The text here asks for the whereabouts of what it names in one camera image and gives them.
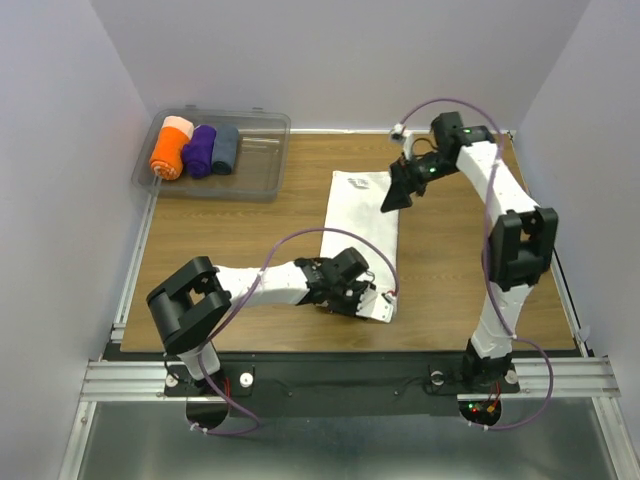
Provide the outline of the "white towel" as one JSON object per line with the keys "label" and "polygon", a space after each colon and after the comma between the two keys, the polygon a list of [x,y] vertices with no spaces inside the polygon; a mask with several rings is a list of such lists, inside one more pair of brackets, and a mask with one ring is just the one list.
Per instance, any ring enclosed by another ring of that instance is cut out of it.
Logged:
{"label": "white towel", "polygon": [[332,174],[320,255],[332,258],[355,248],[368,263],[359,279],[397,297],[399,213],[380,211],[390,183],[385,171]]}

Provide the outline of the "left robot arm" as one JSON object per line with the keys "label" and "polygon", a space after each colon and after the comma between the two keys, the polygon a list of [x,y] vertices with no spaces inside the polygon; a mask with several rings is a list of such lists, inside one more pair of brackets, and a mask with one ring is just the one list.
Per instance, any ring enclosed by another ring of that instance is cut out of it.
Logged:
{"label": "left robot arm", "polygon": [[378,289],[362,276],[369,270],[353,247],[333,258],[298,258],[265,270],[215,266],[195,257],[146,298],[166,354],[178,357],[199,393],[222,382],[218,354],[208,339],[237,308],[314,305],[349,317],[373,316]]}

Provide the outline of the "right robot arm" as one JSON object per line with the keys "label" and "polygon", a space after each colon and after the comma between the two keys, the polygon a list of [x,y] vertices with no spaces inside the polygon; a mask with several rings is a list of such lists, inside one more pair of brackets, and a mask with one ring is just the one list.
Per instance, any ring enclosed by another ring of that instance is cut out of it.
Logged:
{"label": "right robot arm", "polygon": [[460,366],[463,384],[472,390],[505,377],[525,300],[551,264],[559,216],[542,207],[518,183],[502,159],[496,138],[484,126],[466,126],[457,112],[431,123],[435,145],[414,152],[413,133],[396,124],[390,139],[402,146],[389,167],[391,184],[381,205],[384,213],[411,206],[429,183],[462,173],[484,203],[481,254],[486,297],[477,328]]}

